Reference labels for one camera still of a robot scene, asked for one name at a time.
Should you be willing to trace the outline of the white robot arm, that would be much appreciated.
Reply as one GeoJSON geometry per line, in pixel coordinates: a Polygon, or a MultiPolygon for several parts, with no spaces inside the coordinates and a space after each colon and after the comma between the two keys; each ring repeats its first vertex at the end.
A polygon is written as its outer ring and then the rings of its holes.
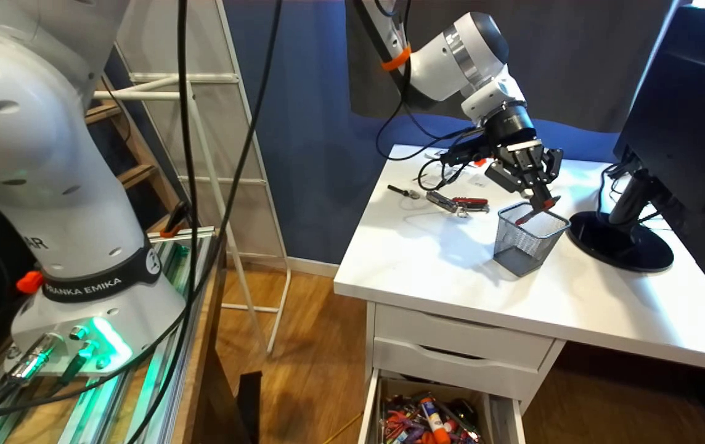
{"type": "MultiPolygon", "coordinates": [[[[19,346],[74,333],[141,351],[186,308],[87,129],[128,3],[0,0],[0,213],[44,268],[12,322],[19,346]]],[[[560,153],[534,134],[495,19],[465,13],[415,50],[398,0],[353,3],[380,40],[384,72],[428,102],[457,95],[480,129],[442,161],[485,158],[500,188],[553,206],[560,153]]]]}

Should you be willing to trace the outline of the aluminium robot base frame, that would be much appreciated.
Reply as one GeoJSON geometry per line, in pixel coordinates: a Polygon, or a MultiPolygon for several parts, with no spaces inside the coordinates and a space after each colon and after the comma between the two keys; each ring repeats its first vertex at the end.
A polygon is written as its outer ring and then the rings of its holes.
{"type": "Polygon", "coordinates": [[[197,246],[191,246],[188,231],[171,240],[156,237],[156,255],[166,261],[167,282],[192,303],[139,357],[131,353],[113,356],[110,348],[118,346],[118,336],[108,322],[93,321],[93,337],[82,342],[74,364],[60,368],[46,395],[28,396],[29,379],[41,375],[41,356],[33,361],[23,383],[0,373],[0,444],[28,411],[64,400],[71,400],[71,409],[56,444],[110,444],[117,414],[123,409],[136,373],[144,373],[144,379],[136,385],[128,430],[118,444],[167,444],[176,431],[179,385],[216,246],[212,229],[197,234],[197,246]]]}

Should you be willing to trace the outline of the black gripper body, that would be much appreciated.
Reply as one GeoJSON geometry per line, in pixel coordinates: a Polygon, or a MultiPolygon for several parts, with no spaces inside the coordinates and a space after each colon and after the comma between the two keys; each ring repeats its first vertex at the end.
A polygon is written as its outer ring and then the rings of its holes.
{"type": "Polygon", "coordinates": [[[511,171],[526,184],[532,184],[538,171],[555,171],[560,174],[563,153],[542,144],[523,104],[505,104],[495,111],[485,120],[485,135],[494,153],[490,166],[511,171]]]}

